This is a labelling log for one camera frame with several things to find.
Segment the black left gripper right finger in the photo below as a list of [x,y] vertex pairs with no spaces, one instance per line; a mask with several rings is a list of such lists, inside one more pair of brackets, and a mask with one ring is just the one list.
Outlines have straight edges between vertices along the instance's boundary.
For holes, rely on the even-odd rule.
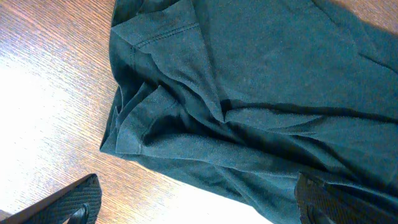
[[302,224],[397,224],[397,201],[301,173],[294,190]]

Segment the dark green t-shirt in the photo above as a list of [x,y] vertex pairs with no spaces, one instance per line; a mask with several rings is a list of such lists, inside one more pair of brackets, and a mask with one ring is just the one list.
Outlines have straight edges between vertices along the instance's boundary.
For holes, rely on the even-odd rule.
[[299,223],[306,173],[397,215],[397,35],[332,1],[117,0],[102,152]]

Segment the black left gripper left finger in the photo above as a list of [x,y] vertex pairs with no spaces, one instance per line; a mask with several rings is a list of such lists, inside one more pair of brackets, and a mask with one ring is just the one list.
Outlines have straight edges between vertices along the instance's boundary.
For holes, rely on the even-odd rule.
[[101,208],[98,176],[88,174],[41,201],[11,215],[2,224],[95,224]]

